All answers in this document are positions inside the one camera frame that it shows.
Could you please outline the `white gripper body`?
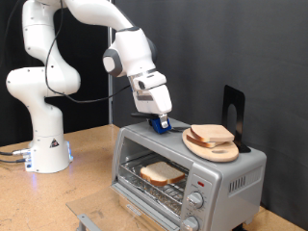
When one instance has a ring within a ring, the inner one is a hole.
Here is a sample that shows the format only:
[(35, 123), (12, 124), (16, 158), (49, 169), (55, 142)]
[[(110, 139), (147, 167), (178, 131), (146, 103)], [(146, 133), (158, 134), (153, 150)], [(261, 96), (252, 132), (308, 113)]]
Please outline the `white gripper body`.
[(167, 78), (159, 71), (129, 77), (136, 108), (141, 113), (163, 115), (172, 109)]

